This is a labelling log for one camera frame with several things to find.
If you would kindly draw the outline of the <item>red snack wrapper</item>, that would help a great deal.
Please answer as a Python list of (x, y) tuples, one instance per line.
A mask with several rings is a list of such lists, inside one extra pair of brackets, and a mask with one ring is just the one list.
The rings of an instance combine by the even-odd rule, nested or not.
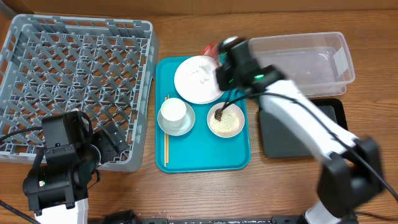
[(203, 49), (202, 54), (211, 58), (217, 58), (218, 46), (215, 43), (210, 43)]

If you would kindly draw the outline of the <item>brown food scrap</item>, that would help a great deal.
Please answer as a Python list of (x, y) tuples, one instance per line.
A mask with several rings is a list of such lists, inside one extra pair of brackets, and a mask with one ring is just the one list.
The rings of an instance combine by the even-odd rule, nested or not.
[(215, 111), (215, 119), (216, 119), (217, 121), (221, 121), (222, 115), (223, 115), (223, 109), (222, 109), (222, 108), (218, 108), (218, 109)]

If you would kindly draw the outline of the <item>pink bowl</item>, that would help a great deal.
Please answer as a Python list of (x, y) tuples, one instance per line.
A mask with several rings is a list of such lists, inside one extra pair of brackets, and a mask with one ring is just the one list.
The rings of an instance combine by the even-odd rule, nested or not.
[(223, 102), (215, 104), (208, 112), (207, 124), (213, 134), (221, 138), (232, 138), (237, 136), (245, 125), (245, 115), (242, 109), (235, 104), (230, 105), (218, 121), (215, 118), (217, 109), (221, 109), (224, 105)]

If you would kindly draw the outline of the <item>white rice pile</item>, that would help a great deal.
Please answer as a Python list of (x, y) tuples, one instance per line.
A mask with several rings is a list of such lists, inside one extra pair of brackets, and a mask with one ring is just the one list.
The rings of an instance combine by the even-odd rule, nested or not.
[(221, 121), (217, 121), (213, 116), (211, 117), (210, 128), (218, 134), (234, 132), (239, 128), (239, 118), (234, 111), (224, 110)]

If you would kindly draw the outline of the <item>white paper cup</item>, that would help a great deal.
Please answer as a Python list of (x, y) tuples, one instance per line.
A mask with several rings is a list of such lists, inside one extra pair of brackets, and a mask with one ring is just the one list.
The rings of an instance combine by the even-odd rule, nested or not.
[(181, 99), (169, 98), (162, 103), (160, 112), (169, 126), (179, 126), (187, 113), (187, 107)]

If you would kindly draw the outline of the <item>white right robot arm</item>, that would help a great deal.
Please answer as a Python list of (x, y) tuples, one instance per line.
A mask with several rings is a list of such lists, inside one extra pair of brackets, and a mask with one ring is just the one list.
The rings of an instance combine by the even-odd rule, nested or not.
[(230, 37), (217, 46), (223, 56), (216, 69), (220, 90), (237, 89), (256, 99), (276, 117), (320, 163), (318, 202), (298, 223), (342, 223), (354, 210), (385, 189), (379, 147), (372, 138), (360, 139), (345, 130), (302, 94), (277, 67), (262, 67), (248, 40)]

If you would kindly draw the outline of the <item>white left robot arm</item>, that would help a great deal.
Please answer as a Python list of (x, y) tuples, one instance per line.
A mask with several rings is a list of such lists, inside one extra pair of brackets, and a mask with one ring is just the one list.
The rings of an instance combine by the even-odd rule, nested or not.
[(45, 147), (23, 182), (38, 223), (88, 221), (88, 189), (98, 167), (127, 149), (114, 123), (95, 131), (88, 115), (72, 111), (42, 120)]

